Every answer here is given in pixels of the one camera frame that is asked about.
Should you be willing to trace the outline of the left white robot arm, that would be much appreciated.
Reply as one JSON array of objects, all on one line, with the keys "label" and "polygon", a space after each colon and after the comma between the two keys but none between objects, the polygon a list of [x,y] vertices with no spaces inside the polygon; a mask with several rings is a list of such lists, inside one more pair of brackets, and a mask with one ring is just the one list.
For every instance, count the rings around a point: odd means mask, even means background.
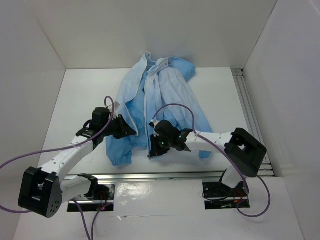
[{"label": "left white robot arm", "polygon": [[91,154],[105,137],[117,140],[136,135],[120,114],[112,115],[108,107],[97,107],[92,117],[76,133],[65,150],[42,166],[29,167],[23,174],[18,206],[28,211],[53,217],[64,202],[83,195],[92,200],[102,190],[98,179],[87,173],[65,181],[69,172]]}]

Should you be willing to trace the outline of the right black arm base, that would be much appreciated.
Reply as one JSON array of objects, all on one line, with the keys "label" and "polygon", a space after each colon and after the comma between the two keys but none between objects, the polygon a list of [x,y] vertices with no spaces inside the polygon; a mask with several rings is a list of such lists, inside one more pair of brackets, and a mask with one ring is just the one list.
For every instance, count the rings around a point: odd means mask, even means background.
[{"label": "right black arm base", "polygon": [[202,187],[205,210],[236,209],[237,205],[239,208],[250,208],[243,182],[236,188],[230,188],[220,182],[203,182]]}]

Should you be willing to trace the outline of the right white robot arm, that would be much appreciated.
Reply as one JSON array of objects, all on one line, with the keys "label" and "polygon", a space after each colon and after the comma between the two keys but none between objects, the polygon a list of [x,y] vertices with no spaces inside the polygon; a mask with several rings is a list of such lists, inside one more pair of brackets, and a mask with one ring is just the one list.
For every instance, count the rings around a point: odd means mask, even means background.
[{"label": "right white robot arm", "polygon": [[243,128],[233,132],[212,133],[195,132],[185,128],[178,130],[167,120],[152,120],[149,156],[159,157],[175,149],[180,152],[211,152],[222,154],[230,162],[232,168],[224,174],[218,184],[223,196],[230,196],[239,184],[234,175],[238,174],[243,182],[244,191],[249,193],[246,178],[255,178],[267,154],[266,147]]}]

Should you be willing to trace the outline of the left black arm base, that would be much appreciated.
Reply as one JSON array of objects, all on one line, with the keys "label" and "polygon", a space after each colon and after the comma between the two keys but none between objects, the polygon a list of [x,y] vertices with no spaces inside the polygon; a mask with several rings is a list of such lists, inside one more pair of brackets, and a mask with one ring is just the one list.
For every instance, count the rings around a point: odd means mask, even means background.
[{"label": "left black arm base", "polygon": [[94,194],[94,197],[87,198],[84,195],[79,195],[74,199],[78,202],[82,211],[85,213],[93,213],[98,211],[113,212],[115,188],[115,182],[100,179],[98,181],[98,188]]}]

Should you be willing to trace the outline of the light blue zip jacket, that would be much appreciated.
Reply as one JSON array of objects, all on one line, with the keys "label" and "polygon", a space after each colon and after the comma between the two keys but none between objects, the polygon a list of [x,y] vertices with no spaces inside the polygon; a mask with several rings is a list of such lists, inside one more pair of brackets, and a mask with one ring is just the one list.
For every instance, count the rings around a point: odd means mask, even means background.
[{"label": "light blue zip jacket", "polygon": [[182,58],[166,57],[157,61],[145,52],[121,82],[116,101],[118,114],[136,131],[136,135],[115,139],[106,137],[106,155],[111,164],[131,164],[135,147],[151,149],[149,125],[155,119],[167,120],[179,130],[192,128],[200,132],[213,130],[188,82],[196,66]]}]

